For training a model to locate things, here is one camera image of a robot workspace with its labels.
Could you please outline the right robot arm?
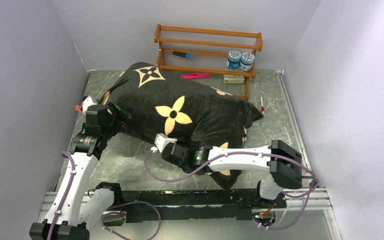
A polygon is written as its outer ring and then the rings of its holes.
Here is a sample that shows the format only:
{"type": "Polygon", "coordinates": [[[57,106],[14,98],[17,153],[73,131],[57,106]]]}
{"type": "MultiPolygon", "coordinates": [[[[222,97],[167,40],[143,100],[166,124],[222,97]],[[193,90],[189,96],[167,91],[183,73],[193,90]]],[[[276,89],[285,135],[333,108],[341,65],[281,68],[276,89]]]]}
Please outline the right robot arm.
{"type": "Polygon", "coordinates": [[[268,207],[283,190],[297,190],[303,186],[302,155],[281,140],[274,139],[270,145],[254,148],[192,148],[174,138],[159,135],[154,143],[163,160],[187,174],[225,170],[267,172],[254,195],[256,204],[262,208],[268,207]]]}

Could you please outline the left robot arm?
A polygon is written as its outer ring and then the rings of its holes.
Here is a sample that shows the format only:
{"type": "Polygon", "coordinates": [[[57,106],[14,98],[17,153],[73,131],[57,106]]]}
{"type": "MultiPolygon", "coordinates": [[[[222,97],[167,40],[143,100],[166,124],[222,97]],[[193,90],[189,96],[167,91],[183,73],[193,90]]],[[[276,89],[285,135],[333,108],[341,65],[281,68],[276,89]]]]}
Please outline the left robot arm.
{"type": "Polygon", "coordinates": [[[112,102],[83,106],[85,123],[62,156],[68,166],[57,195],[41,222],[29,230],[33,240],[88,240],[103,213],[124,202],[119,183],[101,182],[84,203],[86,187],[111,137],[125,126],[124,113],[112,102]]]}

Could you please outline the black pillowcase with beige flowers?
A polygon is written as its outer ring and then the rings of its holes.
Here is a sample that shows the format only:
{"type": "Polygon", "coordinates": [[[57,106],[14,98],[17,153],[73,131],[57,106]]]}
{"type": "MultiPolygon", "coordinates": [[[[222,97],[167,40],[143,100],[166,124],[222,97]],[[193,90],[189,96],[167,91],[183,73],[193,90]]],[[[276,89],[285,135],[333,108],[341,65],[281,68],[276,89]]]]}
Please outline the black pillowcase with beige flowers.
{"type": "Polygon", "coordinates": [[[197,146],[243,148],[247,131],[263,114],[251,102],[164,70],[137,62],[99,99],[130,112],[132,124],[123,133],[148,143],[157,134],[197,146]]]}

